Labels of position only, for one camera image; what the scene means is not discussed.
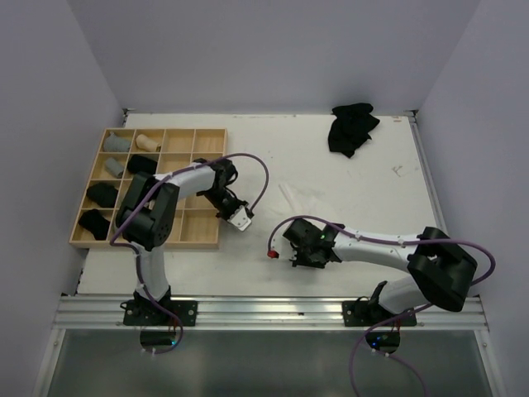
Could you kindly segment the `white underwear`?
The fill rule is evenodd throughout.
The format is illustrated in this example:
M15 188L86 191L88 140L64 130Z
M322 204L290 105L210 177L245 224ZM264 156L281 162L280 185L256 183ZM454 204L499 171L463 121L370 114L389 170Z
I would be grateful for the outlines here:
M279 183L278 187L287 204L296 214L315 215L321 218L336 214L322 191L289 183Z

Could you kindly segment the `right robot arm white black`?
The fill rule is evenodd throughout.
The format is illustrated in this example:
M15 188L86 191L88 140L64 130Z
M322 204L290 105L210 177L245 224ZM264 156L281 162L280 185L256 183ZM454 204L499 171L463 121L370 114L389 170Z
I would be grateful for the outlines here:
M435 227L417 235L365 233L339 223L319 228L295 218L283 233L293 266L325 268L329 262L364 262L404 272L400 280L383 280L368 298L347 311L362 324L387 324L397 315L432 305L449 312L462 310L472 284L476 260Z

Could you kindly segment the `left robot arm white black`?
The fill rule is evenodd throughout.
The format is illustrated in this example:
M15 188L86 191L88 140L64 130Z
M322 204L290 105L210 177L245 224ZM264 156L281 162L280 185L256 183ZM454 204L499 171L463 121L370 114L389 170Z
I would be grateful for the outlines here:
M167 174L138 173L132 180L115 218L112 246L129 247L136 261L137 285L133 299L121 304L126 326L194 326L198 303L173 300L164 264L168 241L180 201L203 196L217 216L239 231L254 217L245 200L230 189L238 176L226 157L195 160L190 166Z

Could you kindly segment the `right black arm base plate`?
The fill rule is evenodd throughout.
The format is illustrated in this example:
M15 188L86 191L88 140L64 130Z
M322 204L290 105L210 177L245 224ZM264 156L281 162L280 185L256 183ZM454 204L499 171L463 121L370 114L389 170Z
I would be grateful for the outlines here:
M367 328L379 323L383 323L387 327L399 324L404 327L417 326L415 314L409 314L406 317L395 319L397 314L390 313L378 303L371 302L367 297L342 301L341 315L346 327Z

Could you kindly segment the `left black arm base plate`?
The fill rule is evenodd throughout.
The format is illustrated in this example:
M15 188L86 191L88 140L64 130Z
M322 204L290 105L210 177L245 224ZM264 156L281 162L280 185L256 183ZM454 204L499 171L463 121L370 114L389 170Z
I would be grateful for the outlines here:
M197 322L198 302L194 300L171 300L165 308L175 314L184 327L194 327ZM159 309L147 304L128 300L120 304L124 310L122 323L125 326L163 327L173 326L176 320Z

